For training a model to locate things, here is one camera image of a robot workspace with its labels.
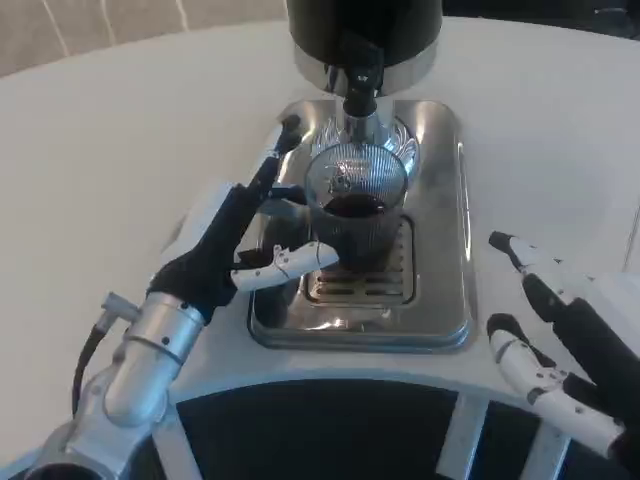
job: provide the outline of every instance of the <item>white tabletop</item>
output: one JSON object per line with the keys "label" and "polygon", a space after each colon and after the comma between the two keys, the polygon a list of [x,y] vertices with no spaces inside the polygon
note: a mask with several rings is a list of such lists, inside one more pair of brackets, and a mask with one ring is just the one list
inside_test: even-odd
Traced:
{"label": "white tabletop", "polygon": [[[574,366],[486,240],[500,229],[584,271],[621,268],[640,193],[640,44],[447,19],[438,48],[432,72],[398,97],[446,103],[464,129],[478,339],[439,356],[268,350],[250,338],[238,296],[199,339],[175,399],[358,377],[513,402],[482,331],[497,311]],[[295,70],[285,23],[157,38],[0,81],[0,474],[69,417],[75,362],[104,294],[142,300],[199,190],[214,175],[246,180],[275,116],[304,96],[318,93]],[[92,372],[109,363],[118,332]]]}

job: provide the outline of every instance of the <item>black coffee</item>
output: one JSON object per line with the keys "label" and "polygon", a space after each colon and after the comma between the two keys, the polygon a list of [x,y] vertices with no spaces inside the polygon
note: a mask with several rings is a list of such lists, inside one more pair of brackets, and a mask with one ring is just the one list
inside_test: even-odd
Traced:
{"label": "black coffee", "polygon": [[323,210],[312,209],[312,224],[318,240],[335,248],[343,268],[376,271],[393,247],[399,225],[396,210],[388,211],[373,195],[355,193],[333,198]]}
{"label": "black coffee", "polygon": [[343,218],[367,218],[384,212],[386,205],[379,198],[366,193],[354,193],[332,199],[324,210]]}

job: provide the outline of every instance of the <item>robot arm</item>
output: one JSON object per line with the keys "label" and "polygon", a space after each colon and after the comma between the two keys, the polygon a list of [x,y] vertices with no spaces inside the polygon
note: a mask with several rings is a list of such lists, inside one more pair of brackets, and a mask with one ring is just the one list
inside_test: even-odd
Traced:
{"label": "robot arm", "polygon": [[500,232],[489,243],[509,256],[529,303],[591,381],[558,368],[531,345],[514,317],[496,314],[487,331],[502,375],[545,421],[640,477],[638,279],[577,275]]}
{"label": "robot arm", "polygon": [[[278,285],[337,261],[331,247],[317,242],[294,252],[278,248],[257,270],[242,270],[234,261],[253,217],[269,198],[282,157],[300,141],[298,123],[297,117],[285,119],[275,151],[247,187],[227,185],[196,203],[163,253],[163,266],[140,308],[113,294],[107,298],[74,378],[74,417],[48,438],[26,478],[126,478],[132,454],[164,417],[168,389],[216,309],[228,305],[237,291]],[[80,394],[84,367],[118,318],[131,326],[113,363]]]}

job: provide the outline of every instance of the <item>ribbed glass cup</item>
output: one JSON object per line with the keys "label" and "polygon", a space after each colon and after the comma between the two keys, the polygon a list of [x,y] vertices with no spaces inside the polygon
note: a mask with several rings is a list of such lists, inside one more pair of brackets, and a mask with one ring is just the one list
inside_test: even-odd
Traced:
{"label": "ribbed glass cup", "polygon": [[353,272],[386,262],[407,192],[402,161],[378,145],[346,143],[316,156],[305,177],[311,226]]}

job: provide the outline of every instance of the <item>stainless steel base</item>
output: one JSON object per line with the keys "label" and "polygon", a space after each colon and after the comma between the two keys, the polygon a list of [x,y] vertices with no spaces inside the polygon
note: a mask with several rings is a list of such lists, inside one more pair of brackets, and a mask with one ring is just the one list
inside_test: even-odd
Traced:
{"label": "stainless steel base", "polygon": [[[302,118],[305,135],[285,158],[278,180],[303,185],[322,143],[318,139],[334,121],[336,103],[297,102],[282,115],[290,113]],[[256,292],[249,329],[261,344],[435,353],[473,338],[475,280],[457,122],[447,107],[427,101],[396,101],[394,115],[394,124],[415,139],[417,155],[404,158],[411,178],[406,219],[388,264],[364,276],[333,267]],[[261,246],[294,249],[308,241],[312,232],[305,210],[280,210],[288,214],[262,219]]]}

